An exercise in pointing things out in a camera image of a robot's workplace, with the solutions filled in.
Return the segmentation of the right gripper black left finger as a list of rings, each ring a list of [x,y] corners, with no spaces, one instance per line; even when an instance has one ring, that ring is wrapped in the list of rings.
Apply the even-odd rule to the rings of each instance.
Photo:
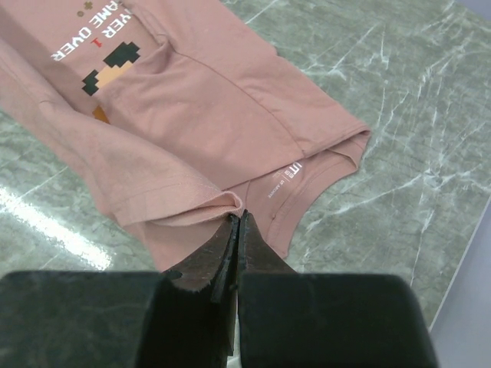
[[[239,220],[156,271],[14,271],[3,367],[224,367],[234,349]]]

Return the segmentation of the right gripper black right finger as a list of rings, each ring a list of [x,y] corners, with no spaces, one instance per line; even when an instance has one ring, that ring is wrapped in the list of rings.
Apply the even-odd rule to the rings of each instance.
[[[436,367],[418,300],[393,274],[298,273],[251,213],[239,228],[244,367]]]

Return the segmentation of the pink printed t shirt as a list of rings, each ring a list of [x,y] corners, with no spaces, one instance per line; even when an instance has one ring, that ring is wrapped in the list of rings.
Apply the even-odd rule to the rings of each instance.
[[[247,211],[283,258],[371,135],[219,1],[3,1],[1,105],[156,272]]]

